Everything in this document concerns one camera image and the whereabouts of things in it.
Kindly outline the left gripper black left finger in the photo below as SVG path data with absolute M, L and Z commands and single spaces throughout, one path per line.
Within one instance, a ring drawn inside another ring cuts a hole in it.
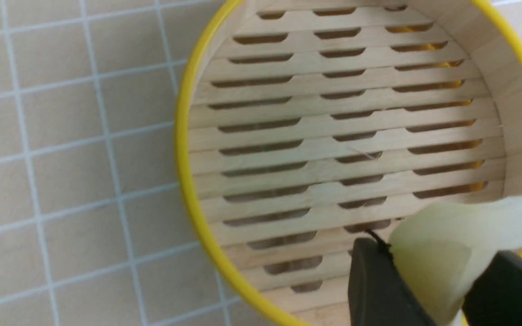
M 434 326 L 402 280 L 390 245 L 373 230 L 354 240 L 348 279 L 352 326 Z

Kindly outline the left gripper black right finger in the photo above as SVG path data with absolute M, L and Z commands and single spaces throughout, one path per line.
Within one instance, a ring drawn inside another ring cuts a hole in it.
M 463 304 L 469 326 L 522 326 L 522 257 L 497 253 Z

